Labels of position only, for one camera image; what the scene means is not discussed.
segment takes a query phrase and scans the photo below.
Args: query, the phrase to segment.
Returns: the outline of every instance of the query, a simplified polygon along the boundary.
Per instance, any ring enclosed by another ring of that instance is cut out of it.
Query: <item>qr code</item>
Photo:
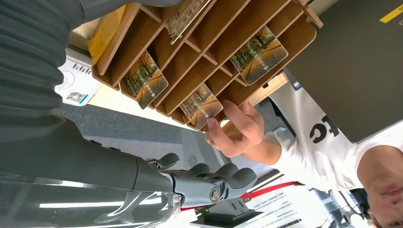
[[[81,94],[77,92],[72,92],[67,96],[67,100],[80,103],[81,100],[86,96],[86,94]]]

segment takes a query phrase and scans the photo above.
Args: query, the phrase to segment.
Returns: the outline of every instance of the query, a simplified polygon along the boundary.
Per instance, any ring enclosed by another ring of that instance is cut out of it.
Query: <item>black lettering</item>
[[[312,127],[311,132],[309,133],[310,138],[315,136],[315,130],[318,130],[320,135],[318,137],[316,137],[315,139],[313,139],[313,143],[320,143],[326,137],[326,134],[327,134],[326,127],[321,123],[315,124]]]
[[[329,126],[329,132],[333,134],[334,137],[338,136],[340,134],[338,127],[336,124],[329,118],[329,116],[325,115],[325,117],[322,118],[322,122],[326,122]]]

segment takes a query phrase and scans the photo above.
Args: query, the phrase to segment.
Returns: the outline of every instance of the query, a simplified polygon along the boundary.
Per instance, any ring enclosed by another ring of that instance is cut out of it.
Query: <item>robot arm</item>
[[[179,0],[138,0],[166,7]],[[0,171],[137,192],[173,192],[184,207],[240,196],[256,181],[250,169],[216,173],[150,167],[140,157],[85,140],[73,122],[53,114],[62,100],[70,31],[130,0],[0,0]]]

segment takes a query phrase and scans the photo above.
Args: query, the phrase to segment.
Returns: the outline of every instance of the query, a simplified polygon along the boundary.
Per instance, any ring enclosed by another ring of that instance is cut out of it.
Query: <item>card with tree image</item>
[[[171,44],[179,39],[193,20],[199,15],[210,0],[183,0],[176,12],[169,18],[167,29]]]
[[[180,108],[193,126],[200,130],[207,124],[208,118],[214,117],[222,110],[222,105],[203,84],[181,104]]]
[[[168,86],[168,81],[148,51],[145,51],[129,70],[124,82],[142,109],[149,106]]]
[[[270,29],[264,26],[231,57],[231,61],[246,83],[251,85],[287,56],[287,50]]]

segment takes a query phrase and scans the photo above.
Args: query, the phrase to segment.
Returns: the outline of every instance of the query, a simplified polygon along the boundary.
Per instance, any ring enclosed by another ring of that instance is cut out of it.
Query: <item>human hand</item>
[[[207,120],[209,132],[206,132],[206,141],[212,147],[227,157],[233,157],[246,153],[263,141],[263,117],[249,101],[238,108],[233,102],[223,100],[222,106],[230,122],[221,128],[216,119]]]

